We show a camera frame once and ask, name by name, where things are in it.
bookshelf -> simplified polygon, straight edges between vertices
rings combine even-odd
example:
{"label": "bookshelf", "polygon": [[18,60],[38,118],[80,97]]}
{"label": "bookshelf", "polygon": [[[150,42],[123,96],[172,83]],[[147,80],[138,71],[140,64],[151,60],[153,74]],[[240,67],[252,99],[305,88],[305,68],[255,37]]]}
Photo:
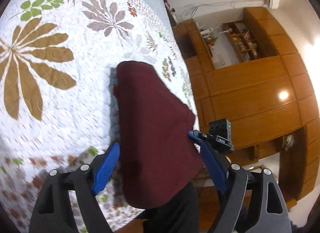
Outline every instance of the bookshelf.
{"label": "bookshelf", "polygon": [[263,58],[263,53],[253,32],[243,21],[232,21],[222,24],[223,30],[228,30],[227,36],[239,62],[246,62]]}

bedspread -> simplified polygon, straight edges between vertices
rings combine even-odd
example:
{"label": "bedspread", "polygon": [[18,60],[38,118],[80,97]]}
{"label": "bedspread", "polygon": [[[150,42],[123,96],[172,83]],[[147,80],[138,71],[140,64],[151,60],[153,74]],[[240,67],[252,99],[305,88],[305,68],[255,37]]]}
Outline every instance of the bedspread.
{"label": "bedspread", "polygon": [[[196,114],[177,44],[143,0],[10,1],[0,18],[0,201],[21,232],[51,169],[74,171],[118,139],[112,90],[128,60],[153,65]],[[142,212],[126,203],[118,167],[97,201],[113,230]]]}

dark fabric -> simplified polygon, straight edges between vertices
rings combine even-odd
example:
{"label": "dark fabric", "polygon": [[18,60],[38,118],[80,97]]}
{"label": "dark fabric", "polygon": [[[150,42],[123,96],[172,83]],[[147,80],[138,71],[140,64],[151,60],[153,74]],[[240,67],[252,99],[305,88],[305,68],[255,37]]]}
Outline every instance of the dark fabric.
{"label": "dark fabric", "polygon": [[117,78],[124,195],[133,207],[160,207],[203,167],[187,136],[195,116],[149,64],[122,62]]}
{"label": "dark fabric", "polygon": [[199,233],[198,198],[191,182],[168,203],[144,213],[144,233]]}

green leaf print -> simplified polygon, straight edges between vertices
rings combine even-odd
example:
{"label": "green leaf print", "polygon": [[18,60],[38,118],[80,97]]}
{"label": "green leaf print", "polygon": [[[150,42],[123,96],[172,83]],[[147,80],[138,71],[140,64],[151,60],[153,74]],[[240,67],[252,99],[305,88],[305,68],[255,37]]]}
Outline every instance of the green leaf print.
{"label": "green leaf print", "polygon": [[58,8],[60,6],[60,4],[55,4],[55,3],[50,3],[52,7],[54,8]]}
{"label": "green leaf print", "polygon": [[80,233],[88,233],[87,228],[86,227],[81,228]]}
{"label": "green leaf print", "polygon": [[104,195],[101,196],[101,201],[102,201],[103,203],[107,202],[108,199],[109,199],[109,196],[108,196],[107,194],[104,194]]}
{"label": "green leaf print", "polygon": [[31,6],[31,2],[30,2],[30,0],[27,0],[27,1],[25,1],[24,3],[22,3],[22,4],[20,5],[20,8],[23,9],[23,10],[26,10],[26,9],[28,9],[30,6]]}
{"label": "green leaf print", "polygon": [[31,12],[26,12],[23,15],[21,15],[20,20],[22,21],[28,21],[31,18]]}
{"label": "green leaf print", "polygon": [[31,8],[31,15],[32,17],[38,16],[41,14],[41,10],[37,9],[37,8]]}
{"label": "green leaf print", "polygon": [[28,21],[31,17],[41,15],[42,10],[58,8],[63,3],[63,0],[35,0],[33,3],[31,3],[30,0],[27,0],[20,5],[20,8],[23,9],[23,11],[15,14],[14,16],[22,13],[20,20]]}
{"label": "green leaf print", "polygon": [[97,156],[98,155],[98,149],[93,147],[93,146],[90,146],[88,149],[87,149],[87,152],[88,154],[90,154],[91,156]]}
{"label": "green leaf print", "polygon": [[0,166],[0,169],[4,172],[4,174],[7,174],[7,171],[5,170],[3,165]]}
{"label": "green leaf print", "polygon": [[53,7],[47,4],[41,5],[42,10],[51,10]]}
{"label": "green leaf print", "polygon": [[40,6],[41,4],[43,4],[44,0],[35,0],[33,3],[32,3],[32,7],[37,7],[37,6]]}
{"label": "green leaf print", "polygon": [[15,165],[22,165],[23,164],[23,160],[21,158],[13,158],[12,159],[12,163]]}
{"label": "green leaf print", "polygon": [[53,1],[55,4],[63,4],[64,2],[63,2],[63,0],[54,0]]}

gray leaf print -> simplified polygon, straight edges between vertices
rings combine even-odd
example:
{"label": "gray leaf print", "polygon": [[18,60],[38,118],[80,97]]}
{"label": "gray leaf print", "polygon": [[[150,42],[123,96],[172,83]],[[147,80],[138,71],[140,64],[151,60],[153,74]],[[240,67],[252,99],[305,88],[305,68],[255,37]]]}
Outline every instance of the gray leaf print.
{"label": "gray leaf print", "polygon": [[82,2],[82,5],[88,8],[89,11],[82,11],[84,15],[90,19],[95,20],[87,25],[88,28],[92,29],[93,31],[104,31],[105,37],[108,37],[112,32],[112,29],[116,29],[116,33],[118,36],[121,36],[127,42],[131,40],[129,37],[129,32],[124,29],[133,29],[134,26],[126,21],[122,21],[125,17],[125,11],[119,11],[117,3],[113,2],[110,5],[110,14],[105,13],[108,12],[106,0],[99,0],[100,4],[97,0],[90,0],[92,4],[87,2]]}
{"label": "gray leaf print", "polygon": [[150,63],[152,63],[152,64],[156,63],[156,61],[157,61],[156,58],[154,58],[154,57],[152,57],[152,56],[150,56],[150,55],[146,55],[146,56],[144,56],[144,58],[145,58],[148,62],[150,62]]}
{"label": "gray leaf print", "polygon": [[136,42],[137,42],[137,47],[139,48],[141,43],[142,43],[142,36],[141,35],[138,35],[137,38],[136,38]]}
{"label": "gray leaf print", "polygon": [[146,50],[145,48],[141,48],[140,49],[140,53],[143,54],[143,55],[149,54],[148,50]]}
{"label": "gray leaf print", "polygon": [[117,3],[110,4],[110,13],[112,15],[112,18],[115,17],[117,10],[118,10]]}
{"label": "gray leaf print", "polygon": [[134,27],[132,24],[130,24],[130,23],[126,22],[126,21],[118,23],[118,25],[120,25],[121,27],[123,27],[125,29],[129,29],[129,30],[133,29],[133,27]]}
{"label": "gray leaf print", "polygon": [[94,13],[90,13],[88,11],[82,11],[82,12],[86,17],[88,17],[88,19],[105,22],[105,20],[102,17],[96,16]]}
{"label": "gray leaf print", "polygon": [[103,22],[97,22],[97,21],[93,21],[92,23],[88,24],[87,27],[89,27],[92,30],[95,31],[100,31],[100,30],[104,30],[106,29],[108,26],[110,26],[109,24],[103,23]]}
{"label": "gray leaf print", "polygon": [[98,3],[97,0],[89,0],[89,1],[93,4],[94,7],[97,8],[97,10],[98,10],[99,12],[105,13],[104,10],[101,9],[101,7],[100,7],[100,5],[99,5],[99,3]]}
{"label": "gray leaf print", "polygon": [[107,5],[106,5],[106,0],[100,0],[100,4],[103,8],[103,10],[106,11],[106,13],[108,12],[108,8],[107,8]]}
{"label": "gray leaf print", "polygon": [[106,28],[106,30],[104,31],[104,35],[106,37],[108,37],[110,35],[111,31],[112,31],[112,27]]}
{"label": "gray leaf print", "polygon": [[125,16],[125,11],[120,11],[116,14],[115,20],[116,21],[121,21],[124,19]]}

